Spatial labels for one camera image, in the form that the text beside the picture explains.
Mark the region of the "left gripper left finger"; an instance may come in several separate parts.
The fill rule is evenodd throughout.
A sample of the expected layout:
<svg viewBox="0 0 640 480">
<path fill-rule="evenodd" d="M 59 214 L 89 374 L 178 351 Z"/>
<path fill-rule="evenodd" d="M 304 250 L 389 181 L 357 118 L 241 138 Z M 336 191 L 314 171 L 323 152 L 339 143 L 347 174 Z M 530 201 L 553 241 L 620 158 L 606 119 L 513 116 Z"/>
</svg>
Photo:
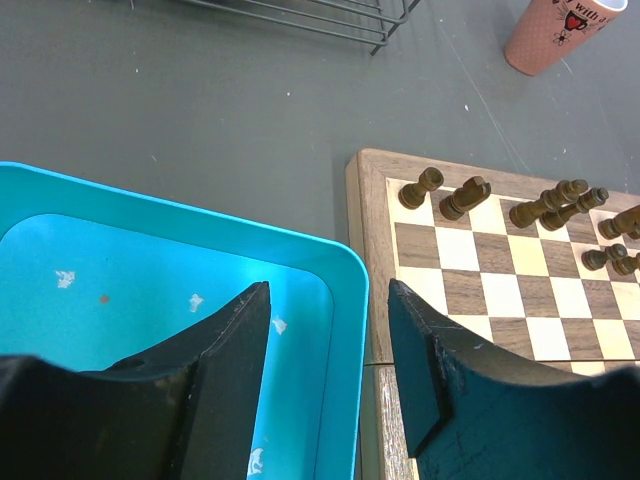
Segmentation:
<svg viewBox="0 0 640 480">
<path fill-rule="evenodd" d="M 85 479 L 243 479 L 271 314 L 255 282 L 214 314 L 93 377 L 113 401 Z"/>
</svg>

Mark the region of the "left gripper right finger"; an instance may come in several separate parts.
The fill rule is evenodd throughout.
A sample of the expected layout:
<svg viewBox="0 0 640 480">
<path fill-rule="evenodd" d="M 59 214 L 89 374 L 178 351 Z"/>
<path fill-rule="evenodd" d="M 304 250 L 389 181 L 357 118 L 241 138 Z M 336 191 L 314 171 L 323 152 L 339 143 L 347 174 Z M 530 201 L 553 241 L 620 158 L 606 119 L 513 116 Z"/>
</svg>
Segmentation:
<svg viewBox="0 0 640 480">
<path fill-rule="evenodd" d="M 595 479 L 586 387 L 438 313 L 405 282 L 388 320 L 408 453 L 423 479 Z"/>
</svg>

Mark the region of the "dark rook chess piece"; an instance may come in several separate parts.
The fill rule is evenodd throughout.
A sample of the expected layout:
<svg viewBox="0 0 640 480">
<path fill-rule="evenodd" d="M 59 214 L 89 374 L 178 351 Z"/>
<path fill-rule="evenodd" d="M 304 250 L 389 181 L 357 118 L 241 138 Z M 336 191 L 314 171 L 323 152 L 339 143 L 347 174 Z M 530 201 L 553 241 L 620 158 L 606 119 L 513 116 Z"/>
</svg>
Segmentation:
<svg viewBox="0 0 640 480">
<path fill-rule="evenodd" d="M 437 190 L 444 183 L 442 172 L 435 167 L 427 167 L 415 183 L 404 185 L 399 193 L 400 203 L 407 209 L 417 209 L 426 198 L 428 192 Z"/>
</svg>

